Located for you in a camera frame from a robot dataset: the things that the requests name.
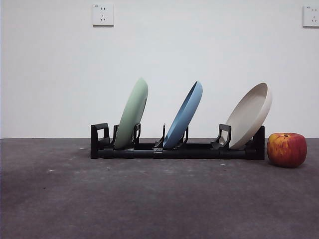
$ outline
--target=electrical outlet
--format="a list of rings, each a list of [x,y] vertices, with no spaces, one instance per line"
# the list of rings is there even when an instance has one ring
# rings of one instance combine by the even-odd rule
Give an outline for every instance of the electrical outlet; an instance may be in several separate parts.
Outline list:
[[[304,27],[319,27],[319,5],[307,5],[303,7]]]
[[[114,26],[114,6],[111,3],[92,6],[93,26]]]

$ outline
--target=floor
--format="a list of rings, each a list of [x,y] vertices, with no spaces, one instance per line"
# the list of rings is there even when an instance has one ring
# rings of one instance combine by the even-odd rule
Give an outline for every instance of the floor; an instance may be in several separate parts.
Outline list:
[[[90,159],[89,139],[1,140],[2,239],[318,239],[319,139],[268,159]]]

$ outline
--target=apple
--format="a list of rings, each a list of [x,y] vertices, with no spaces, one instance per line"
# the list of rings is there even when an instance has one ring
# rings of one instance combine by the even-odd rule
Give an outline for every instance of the apple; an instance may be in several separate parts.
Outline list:
[[[306,139],[297,133],[273,133],[267,142],[267,154],[277,166],[297,168],[306,159]]]

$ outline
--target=dish rack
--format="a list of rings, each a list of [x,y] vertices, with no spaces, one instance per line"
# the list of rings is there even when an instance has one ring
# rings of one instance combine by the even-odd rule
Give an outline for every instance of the dish rack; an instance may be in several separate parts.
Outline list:
[[[231,126],[220,124],[219,135],[215,141],[207,143],[188,142],[188,127],[178,144],[172,149],[163,149],[165,124],[162,137],[154,143],[140,143],[141,124],[136,124],[129,145],[123,149],[114,149],[114,142],[119,125],[113,128],[113,139],[110,141],[107,123],[91,125],[91,158],[205,158],[205,159],[252,159],[265,158],[265,127],[261,126],[254,137],[240,149],[230,149]],[[103,130],[103,138],[98,138],[98,131]],[[222,131],[227,132],[224,144],[220,143]]]

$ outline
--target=wall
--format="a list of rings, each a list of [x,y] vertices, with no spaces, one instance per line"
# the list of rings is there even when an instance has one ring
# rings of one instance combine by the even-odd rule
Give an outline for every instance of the wall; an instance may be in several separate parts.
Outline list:
[[[319,137],[319,29],[301,0],[115,0],[115,27],[93,28],[93,0],[2,0],[1,137],[89,137],[120,121],[135,81],[149,99],[142,137],[160,137],[196,80],[191,137],[218,124],[259,82],[273,91],[266,135]]]

